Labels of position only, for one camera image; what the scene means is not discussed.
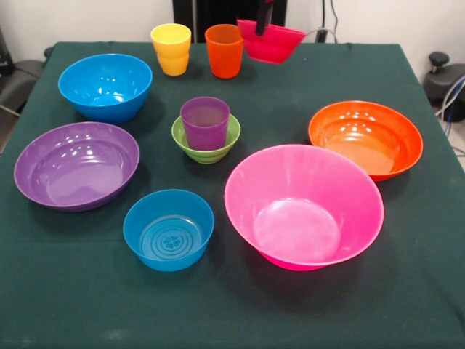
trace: pink bowl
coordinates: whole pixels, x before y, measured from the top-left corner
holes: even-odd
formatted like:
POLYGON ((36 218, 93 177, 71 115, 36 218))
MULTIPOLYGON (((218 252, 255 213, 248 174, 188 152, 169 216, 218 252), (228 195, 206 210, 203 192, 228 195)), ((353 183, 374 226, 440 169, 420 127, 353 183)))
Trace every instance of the pink bowl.
POLYGON ((281 64, 286 61, 305 37, 303 31, 296 31, 279 25, 269 25, 264 34, 255 34, 256 22, 238 20, 240 35, 244 39, 247 55, 259 62, 281 64))
POLYGON ((243 160, 227 180, 225 206, 250 245, 297 271, 357 256, 384 219, 372 179, 345 157, 310 145, 279 145, 243 160))

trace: purple bowl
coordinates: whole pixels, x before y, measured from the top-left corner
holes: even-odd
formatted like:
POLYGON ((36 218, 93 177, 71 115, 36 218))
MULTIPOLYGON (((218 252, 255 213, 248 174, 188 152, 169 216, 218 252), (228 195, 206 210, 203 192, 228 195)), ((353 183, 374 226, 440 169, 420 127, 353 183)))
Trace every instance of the purple bowl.
POLYGON ((69 124, 44 133, 23 150, 15 165, 15 183, 37 204, 87 211, 123 190, 139 158, 136 140, 117 126, 69 124))

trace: bowl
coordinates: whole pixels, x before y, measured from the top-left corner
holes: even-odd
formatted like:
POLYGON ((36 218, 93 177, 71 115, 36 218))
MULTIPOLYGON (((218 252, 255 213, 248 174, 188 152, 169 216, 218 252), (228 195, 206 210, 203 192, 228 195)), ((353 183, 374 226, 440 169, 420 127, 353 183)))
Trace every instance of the bowl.
POLYGON ((374 242, 384 219, 371 178, 345 157, 311 145, 250 155, 227 180, 225 206, 250 245, 295 271, 357 256, 374 242))
POLYGON ((170 189, 141 198, 124 219, 124 240, 149 268, 178 271, 197 262, 213 233, 209 204, 186 190, 170 189))
POLYGON ((136 140, 117 126, 80 122, 33 140, 15 164, 15 183, 37 204, 80 212, 115 198, 135 173, 136 140))
POLYGON ((85 117, 120 124, 136 115, 147 99, 152 70, 139 58, 96 55, 70 65, 58 81, 64 98, 85 117))
POLYGON ((189 148, 181 116, 174 121, 171 127, 171 136, 173 136, 174 141, 190 158, 200 164, 213 164, 223 159, 238 141, 240 136, 240 124, 236 117, 230 114, 229 123, 227 125, 226 145, 215 151, 195 151, 189 148))
POLYGON ((423 152, 420 132, 404 115, 358 100, 319 110, 310 120, 308 135, 313 145, 353 160, 375 181, 407 171, 423 152))
POLYGON ((270 24, 262 36, 255 34, 256 22, 238 20, 238 27, 244 39, 247 55, 263 63, 284 63, 305 38, 303 31, 270 24))

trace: blue bowl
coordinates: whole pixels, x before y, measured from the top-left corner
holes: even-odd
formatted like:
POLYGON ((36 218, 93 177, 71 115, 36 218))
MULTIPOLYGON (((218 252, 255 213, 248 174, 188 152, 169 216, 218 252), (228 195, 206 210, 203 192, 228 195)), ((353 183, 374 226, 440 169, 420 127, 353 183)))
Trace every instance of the blue bowl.
POLYGON ((149 268, 178 271, 197 262, 214 227, 211 207, 186 190, 161 190, 141 198, 123 224, 124 240, 149 268))
POLYGON ((139 58, 97 55, 67 67, 58 89, 87 118, 120 124, 134 118, 142 107, 152 78, 152 70, 139 58))

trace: bowl bottom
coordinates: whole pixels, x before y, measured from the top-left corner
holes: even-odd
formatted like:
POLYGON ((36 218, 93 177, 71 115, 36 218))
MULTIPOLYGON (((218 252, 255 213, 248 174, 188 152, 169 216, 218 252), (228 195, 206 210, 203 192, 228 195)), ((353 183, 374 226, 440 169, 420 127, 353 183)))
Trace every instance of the bowl bottom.
POLYGON ((106 106, 106 105, 116 105, 122 102, 130 100, 134 96, 123 95, 121 93, 113 93, 112 95, 98 95, 91 102, 90 105, 93 106, 106 106))
POLYGON ((331 260, 339 249, 341 231, 321 206, 302 198, 286 198, 259 213, 254 238, 259 248, 272 256, 269 260, 288 268, 278 260, 302 264, 331 260))
POLYGON ((201 228, 188 217, 169 215, 152 221, 140 237, 140 254, 151 260, 174 260, 199 250, 201 228))
POLYGON ((55 149, 31 175, 35 197, 55 206, 78 206, 114 193, 124 183, 127 154, 112 143, 83 141, 55 149))
POLYGON ((326 143, 325 148, 335 151, 355 162, 372 175, 386 174, 395 165, 395 152, 382 141, 366 135, 343 135, 334 137, 326 143))

